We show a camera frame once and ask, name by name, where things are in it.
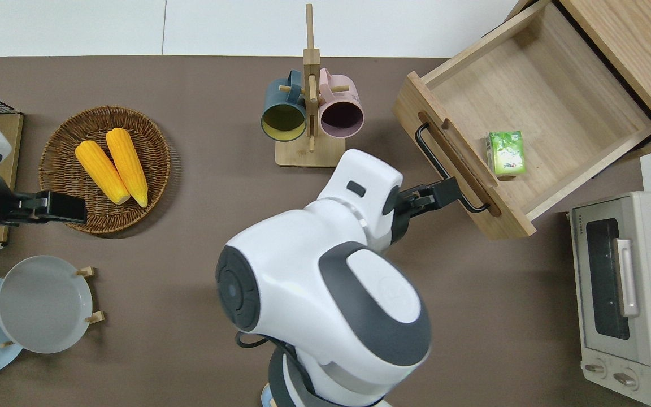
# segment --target wooden mug holder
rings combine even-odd
[[[303,90],[305,96],[305,133],[294,141],[276,141],[276,164],[282,167],[336,167],[346,152],[344,138],[323,133],[318,122],[318,83],[320,49],[313,46],[313,5],[305,5],[308,48],[303,50]],[[283,86],[281,91],[290,90]],[[333,91],[348,89],[334,88]]]

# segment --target oven knob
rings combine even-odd
[[[625,369],[625,373],[615,373],[613,377],[616,381],[629,387],[632,391],[640,387],[640,382],[637,381],[636,374],[632,369]]]
[[[598,376],[601,379],[607,377],[607,368],[601,359],[596,359],[592,363],[582,362],[581,367],[586,371],[591,371],[591,373],[594,373],[594,376]]]
[[[593,371],[594,373],[604,373],[604,368],[598,364],[585,364],[584,370]]]

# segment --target black cable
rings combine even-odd
[[[313,381],[310,379],[310,374],[308,374],[308,372],[305,370],[303,365],[298,360],[298,356],[295,353],[295,347],[293,347],[293,345],[290,345],[289,343],[285,343],[282,340],[276,339],[274,337],[269,337],[267,335],[260,335],[260,334],[253,334],[253,335],[259,335],[263,337],[263,339],[252,343],[246,343],[243,342],[243,340],[241,339],[243,335],[245,335],[245,333],[241,331],[238,331],[237,334],[235,334],[235,343],[237,343],[237,345],[240,346],[241,348],[252,349],[260,345],[263,345],[263,343],[272,342],[273,345],[275,345],[277,348],[282,350],[283,353],[285,353],[286,357],[290,359],[290,361],[292,361],[295,367],[298,369],[300,376],[303,377],[303,384],[305,388],[308,390],[308,392],[313,394],[313,396],[316,396],[315,389],[313,387]]]

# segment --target blue mug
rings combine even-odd
[[[291,70],[286,78],[268,85],[261,116],[263,132],[275,141],[293,141],[305,132],[305,100],[301,95],[303,74]],[[289,86],[284,92],[281,86]]]

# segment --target oven handle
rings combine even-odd
[[[635,288],[635,270],[632,267],[632,249],[630,239],[614,239],[613,250],[617,269],[617,289],[619,295],[619,311],[623,317],[640,315],[637,307]]]

